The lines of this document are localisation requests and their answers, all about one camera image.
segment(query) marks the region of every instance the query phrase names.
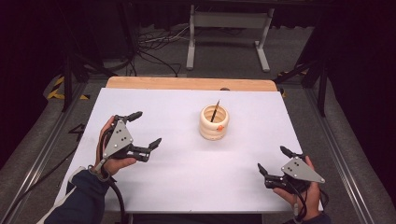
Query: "hazard stripe tape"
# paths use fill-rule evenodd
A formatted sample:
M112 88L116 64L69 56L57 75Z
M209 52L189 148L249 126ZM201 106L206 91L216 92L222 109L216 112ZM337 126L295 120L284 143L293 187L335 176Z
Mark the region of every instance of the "hazard stripe tape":
M64 83L64 75L60 75L59 78L56 80L55 84L52 87L47 99L60 99L64 100L64 94L57 93L59 88L61 87L62 83ZM79 97L80 100L89 100L91 96L88 94L83 94Z

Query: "person's left hand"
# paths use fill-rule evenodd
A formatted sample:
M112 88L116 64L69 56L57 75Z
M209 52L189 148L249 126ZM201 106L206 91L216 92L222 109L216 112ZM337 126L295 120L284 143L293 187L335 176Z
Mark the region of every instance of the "person's left hand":
M103 153L102 152L102 148L105 148L106 139L104 141L104 145L103 146L100 146L100 140L102 139L102 135L104 134L104 132L109 127L111 127L111 123L113 122L113 120L114 120L114 116L112 116L107 121L107 123L105 124L105 126L102 128L102 130L100 132L99 142L98 142L98 145L96 147L96 163L95 163L95 165L93 166L92 169L94 169L100 162L100 154ZM103 166L104 166L105 170L107 170L110 175L114 175L114 174L116 174L119 171L119 169L127 167L127 166L130 166L130 165L132 165L134 163L136 163L136 159L135 158L125 158L125 159L122 159L122 160L110 159Z

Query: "pen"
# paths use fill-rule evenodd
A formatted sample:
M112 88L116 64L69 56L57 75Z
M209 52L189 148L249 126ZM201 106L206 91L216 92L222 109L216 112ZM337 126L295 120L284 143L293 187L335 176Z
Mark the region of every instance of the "pen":
M213 122L213 119L215 119L216 112L218 112L219 103L220 103L220 100L218 100L218 103L216 104L215 111L213 111L212 119L210 120L210 122Z

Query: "beige cup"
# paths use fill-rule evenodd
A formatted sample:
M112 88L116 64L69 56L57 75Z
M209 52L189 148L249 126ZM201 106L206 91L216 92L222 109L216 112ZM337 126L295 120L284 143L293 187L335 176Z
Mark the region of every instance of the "beige cup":
M230 121L227 110L219 105L213 122L210 122L215 108L215 105L208 105L202 109L200 114L199 132L202 137L208 140L219 140L224 137Z

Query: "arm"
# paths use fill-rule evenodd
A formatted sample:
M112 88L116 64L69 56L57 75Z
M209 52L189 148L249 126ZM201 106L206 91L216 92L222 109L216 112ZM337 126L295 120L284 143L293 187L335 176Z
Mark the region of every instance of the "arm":
M111 117L100 132L101 139L105 130L113 122ZM85 170L79 168L69 178L66 196L57 202L38 223L100 223L105 211L105 195L109 185L93 175L94 167L98 165L99 155L103 153L105 146L100 146L100 140L96 148L96 163L93 168ZM136 163L136 159L123 160L110 159L104 164L104 168L110 175L114 175L121 168Z
M306 164L309 165L314 170L314 165L309 157L305 157ZM286 202L290 203L293 208L296 202L298 203L299 211L303 207L300 199L296 198L295 195L289 194L283 189L274 189L274 193L283 198ZM319 212L319 198L320 189L318 183L311 182L309 189L307 190L307 200L306 204L306 216L303 218L303 223L306 224L330 224L331 220L327 215Z

